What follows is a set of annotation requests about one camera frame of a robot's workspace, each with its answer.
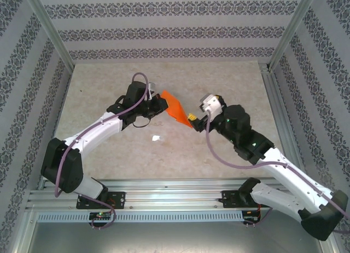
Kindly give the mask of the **orange paper sheet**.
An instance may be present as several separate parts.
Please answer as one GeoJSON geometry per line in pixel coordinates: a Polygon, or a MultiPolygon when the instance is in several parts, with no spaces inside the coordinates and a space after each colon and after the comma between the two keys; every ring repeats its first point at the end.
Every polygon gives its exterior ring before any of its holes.
{"type": "Polygon", "coordinates": [[[168,108],[166,109],[168,115],[174,118],[177,122],[192,128],[180,101],[172,94],[170,94],[167,90],[164,90],[162,92],[161,97],[165,99],[168,104],[168,108]]]}

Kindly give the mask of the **grey sheet metal panel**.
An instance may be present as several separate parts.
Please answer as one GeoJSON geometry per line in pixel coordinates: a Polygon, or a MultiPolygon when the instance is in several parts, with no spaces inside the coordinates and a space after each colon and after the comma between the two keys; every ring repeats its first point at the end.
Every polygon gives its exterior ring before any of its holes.
{"type": "Polygon", "coordinates": [[[232,222],[117,223],[101,231],[83,223],[39,223],[28,253],[322,253],[319,243],[287,229],[232,222]]]}

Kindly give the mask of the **aluminium side rail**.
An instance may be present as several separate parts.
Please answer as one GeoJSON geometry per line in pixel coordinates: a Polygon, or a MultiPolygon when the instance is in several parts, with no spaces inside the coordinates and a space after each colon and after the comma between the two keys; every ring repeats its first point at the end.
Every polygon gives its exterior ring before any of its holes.
{"type": "Polygon", "coordinates": [[[299,152],[295,135],[284,105],[276,78],[269,70],[267,64],[259,64],[260,73],[264,82],[267,97],[271,106],[272,114],[276,123],[278,136],[281,142],[283,153],[299,169],[305,171],[302,156],[299,152]]]}

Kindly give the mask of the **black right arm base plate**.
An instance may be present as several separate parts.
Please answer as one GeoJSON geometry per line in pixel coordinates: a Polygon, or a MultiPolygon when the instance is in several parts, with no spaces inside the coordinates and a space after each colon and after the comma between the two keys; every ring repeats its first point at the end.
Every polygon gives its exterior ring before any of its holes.
{"type": "Polygon", "coordinates": [[[224,208],[252,208],[257,209],[258,203],[255,202],[250,193],[243,193],[238,190],[225,190],[221,192],[221,198],[218,199],[224,208]]]}

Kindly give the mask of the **aluminium mounting rail frame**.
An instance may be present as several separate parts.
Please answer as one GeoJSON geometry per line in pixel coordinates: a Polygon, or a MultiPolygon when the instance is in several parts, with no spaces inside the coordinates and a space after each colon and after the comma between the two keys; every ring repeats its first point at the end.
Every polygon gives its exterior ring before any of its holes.
{"type": "MultiPolygon", "coordinates": [[[[236,190],[245,179],[162,179],[107,180],[112,192],[125,192],[125,211],[209,211],[221,210],[221,192],[236,190]]],[[[44,181],[39,190],[30,191],[27,211],[76,211],[75,193],[54,196],[54,185],[44,181]]]]}

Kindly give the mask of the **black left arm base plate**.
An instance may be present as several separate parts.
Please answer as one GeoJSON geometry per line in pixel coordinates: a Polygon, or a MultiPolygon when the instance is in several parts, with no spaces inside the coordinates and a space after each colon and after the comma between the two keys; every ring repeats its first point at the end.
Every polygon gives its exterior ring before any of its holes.
{"type": "Polygon", "coordinates": [[[104,192],[100,194],[95,201],[79,196],[76,208],[77,209],[123,209],[125,204],[125,192],[104,192]]]}

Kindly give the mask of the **aluminium corner post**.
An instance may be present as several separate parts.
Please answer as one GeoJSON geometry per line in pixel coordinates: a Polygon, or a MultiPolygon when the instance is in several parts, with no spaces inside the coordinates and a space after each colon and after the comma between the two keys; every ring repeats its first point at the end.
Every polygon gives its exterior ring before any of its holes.
{"type": "Polygon", "coordinates": [[[64,42],[61,39],[58,30],[54,26],[47,10],[45,9],[45,6],[40,0],[27,1],[33,9],[36,17],[40,21],[42,27],[44,28],[55,49],[57,50],[58,54],[60,55],[60,58],[67,67],[69,73],[72,74],[74,72],[75,67],[74,61],[70,56],[66,46],[64,45],[64,42]]]}
{"type": "Polygon", "coordinates": [[[291,41],[294,33],[298,29],[299,25],[302,22],[302,18],[305,16],[306,12],[308,11],[309,6],[312,4],[313,0],[301,0],[300,3],[297,5],[295,9],[295,13],[291,17],[291,20],[289,21],[289,24],[287,28],[285,29],[281,40],[279,41],[278,45],[276,46],[271,59],[269,61],[268,69],[270,72],[272,72],[276,66],[278,65],[278,62],[280,58],[282,57],[284,51],[287,48],[287,45],[291,41]]]}

